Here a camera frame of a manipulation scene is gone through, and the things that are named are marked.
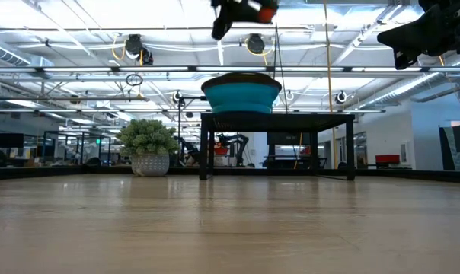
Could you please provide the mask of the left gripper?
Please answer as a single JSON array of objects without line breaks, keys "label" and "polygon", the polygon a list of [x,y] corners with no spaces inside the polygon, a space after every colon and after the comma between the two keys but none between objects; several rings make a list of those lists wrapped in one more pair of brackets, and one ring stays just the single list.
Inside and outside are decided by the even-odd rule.
[{"label": "left gripper", "polygon": [[212,28],[212,38],[221,40],[235,22],[258,22],[261,8],[278,8],[278,0],[211,0],[211,6],[219,11]]}]

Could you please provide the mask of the blue collapsible bowl grey rim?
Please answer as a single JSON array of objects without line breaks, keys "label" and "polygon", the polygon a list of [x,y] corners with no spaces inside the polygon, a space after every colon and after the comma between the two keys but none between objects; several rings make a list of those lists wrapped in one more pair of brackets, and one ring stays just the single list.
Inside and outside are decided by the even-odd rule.
[{"label": "blue collapsible bowl grey rim", "polygon": [[271,113],[282,85],[257,72],[230,72],[201,85],[213,113]]}]

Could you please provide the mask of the black perforated metal rack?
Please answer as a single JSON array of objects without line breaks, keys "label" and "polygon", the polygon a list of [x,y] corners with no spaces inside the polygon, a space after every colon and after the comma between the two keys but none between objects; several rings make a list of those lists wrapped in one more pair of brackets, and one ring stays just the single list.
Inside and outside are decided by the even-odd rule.
[{"label": "black perforated metal rack", "polygon": [[354,180],[356,168],[353,150],[353,114],[265,114],[265,113],[203,113],[200,128],[199,178],[213,174],[215,132],[286,132],[308,133],[310,146],[318,148],[318,133],[336,126],[346,127],[347,165],[343,170],[348,181]]}]

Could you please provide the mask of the black background table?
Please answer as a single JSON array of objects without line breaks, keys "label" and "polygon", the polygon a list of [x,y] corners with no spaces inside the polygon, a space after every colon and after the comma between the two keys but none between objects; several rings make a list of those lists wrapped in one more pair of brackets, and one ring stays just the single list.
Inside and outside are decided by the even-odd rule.
[{"label": "black background table", "polygon": [[309,155],[268,155],[262,163],[266,169],[310,169]]}]

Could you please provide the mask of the green succulent in white pot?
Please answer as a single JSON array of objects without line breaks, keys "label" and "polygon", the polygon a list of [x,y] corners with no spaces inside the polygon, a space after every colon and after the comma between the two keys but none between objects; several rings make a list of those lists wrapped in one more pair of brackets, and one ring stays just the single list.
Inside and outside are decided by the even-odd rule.
[{"label": "green succulent in white pot", "polygon": [[132,172],[140,177],[164,176],[170,167],[170,157],[179,150],[174,138],[175,128],[160,120],[138,119],[120,130],[120,154],[129,157]]}]

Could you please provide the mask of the dark panel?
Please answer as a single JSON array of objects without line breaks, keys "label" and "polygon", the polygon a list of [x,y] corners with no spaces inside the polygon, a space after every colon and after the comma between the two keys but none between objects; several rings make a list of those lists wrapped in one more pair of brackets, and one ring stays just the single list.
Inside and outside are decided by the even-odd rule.
[{"label": "dark panel", "polygon": [[0,133],[0,148],[23,148],[24,134]]}]

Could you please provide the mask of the background black frame cell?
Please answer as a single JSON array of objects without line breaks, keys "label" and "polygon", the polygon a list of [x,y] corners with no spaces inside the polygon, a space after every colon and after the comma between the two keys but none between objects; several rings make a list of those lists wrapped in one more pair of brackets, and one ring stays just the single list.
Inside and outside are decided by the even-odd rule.
[{"label": "background black frame cell", "polygon": [[87,130],[45,131],[37,149],[43,164],[110,165],[114,137]]}]

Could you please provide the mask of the black aluminium table frame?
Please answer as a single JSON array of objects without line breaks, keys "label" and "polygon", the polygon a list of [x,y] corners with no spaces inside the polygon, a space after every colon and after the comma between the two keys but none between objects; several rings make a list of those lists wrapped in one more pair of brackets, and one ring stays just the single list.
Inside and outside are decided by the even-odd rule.
[{"label": "black aluminium table frame", "polygon": [[[21,179],[30,177],[53,177],[79,174],[131,174],[132,169],[122,167],[0,167],[0,180]],[[309,170],[268,170],[253,168],[214,168],[215,176],[312,176]],[[356,170],[358,177],[397,177],[412,180],[432,180],[460,183],[460,171],[432,171],[406,169]]]}]

